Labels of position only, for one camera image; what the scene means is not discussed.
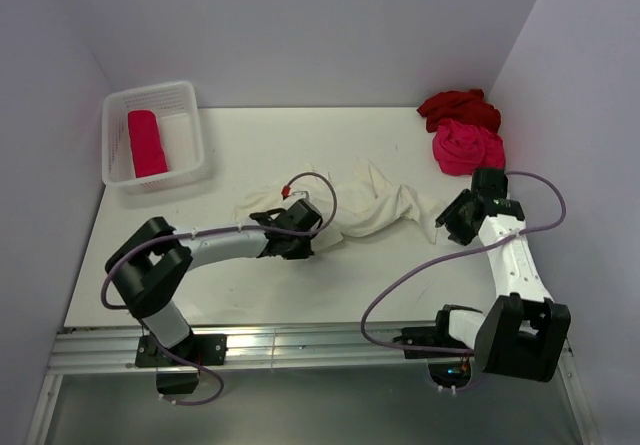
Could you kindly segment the white t shirt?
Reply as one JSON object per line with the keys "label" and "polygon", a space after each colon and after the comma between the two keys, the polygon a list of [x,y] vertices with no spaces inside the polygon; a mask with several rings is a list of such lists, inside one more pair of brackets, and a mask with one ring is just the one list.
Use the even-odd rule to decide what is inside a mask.
{"label": "white t shirt", "polygon": [[359,159],[348,181],[334,183],[327,172],[297,179],[291,196],[284,199],[279,185],[264,186],[236,203],[233,217],[244,219],[253,212],[286,208],[299,198],[308,199],[325,219],[336,207],[336,216],[326,230],[312,240],[315,252],[327,250],[346,238],[364,238],[400,220],[415,223],[424,239],[434,244],[435,218],[444,203],[419,194],[414,188],[389,181],[369,160]]}

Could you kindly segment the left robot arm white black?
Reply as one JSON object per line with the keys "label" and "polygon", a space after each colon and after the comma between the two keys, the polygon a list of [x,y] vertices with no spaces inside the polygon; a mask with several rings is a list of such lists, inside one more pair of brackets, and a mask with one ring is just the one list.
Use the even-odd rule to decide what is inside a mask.
{"label": "left robot arm white black", "polygon": [[191,326],[173,297],[187,272],[240,258],[307,259],[324,220],[306,199],[256,212],[237,225],[178,233],[162,217],[145,222],[105,264],[125,309],[159,344],[172,364],[195,351]]}

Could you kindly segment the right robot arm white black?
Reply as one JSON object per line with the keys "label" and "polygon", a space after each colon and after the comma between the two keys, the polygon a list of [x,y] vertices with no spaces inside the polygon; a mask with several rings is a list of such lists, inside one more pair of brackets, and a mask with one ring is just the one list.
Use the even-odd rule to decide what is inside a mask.
{"label": "right robot arm white black", "polygon": [[496,299],[488,313],[446,305],[436,315],[435,348],[443,354],[472,350],[485,373],[548,382],[554,375],[571,323],[567,306],[554,301],[529,248],[535,228],[510,198],[508,172],[478,168],[471,185],[437,218],[449,240],[479,240],[487,255]]}

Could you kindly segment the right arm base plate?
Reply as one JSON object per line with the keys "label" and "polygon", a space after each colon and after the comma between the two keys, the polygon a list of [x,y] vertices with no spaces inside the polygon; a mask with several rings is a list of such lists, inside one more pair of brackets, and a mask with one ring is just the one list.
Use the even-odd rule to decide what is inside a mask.
{"label": "right arm base plate", "polygon": [[454,339],[448,333],[445,325],[430,325],[405,327],[401,329],[400,335],[393,341],[397,344],[407,346],[418,346],[427,348],[438,348],[438,351],[405,350],[406,359],[429,359],[429,358],[461,358],[473,356],[473,352],[454,352],[454,349],[466,349],[467,346],[460,340]]}

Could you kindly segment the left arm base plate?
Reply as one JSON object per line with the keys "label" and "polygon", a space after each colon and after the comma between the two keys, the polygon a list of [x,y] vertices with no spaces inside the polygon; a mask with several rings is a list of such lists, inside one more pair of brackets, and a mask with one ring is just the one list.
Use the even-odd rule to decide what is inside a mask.
{"label": "left arm base plate", "polygon": [[[210,403],[224,391],[224,380],[211,369],[222,366],[227,352],[227,336],[224,334],[193,334],[183,342],[167,348],[153,334],[139,339],[134,367],[156,371],[156,390],[162,399],[181,406]],[[187,400],[203,378],[212,378],[218,389],[208,398]]]}

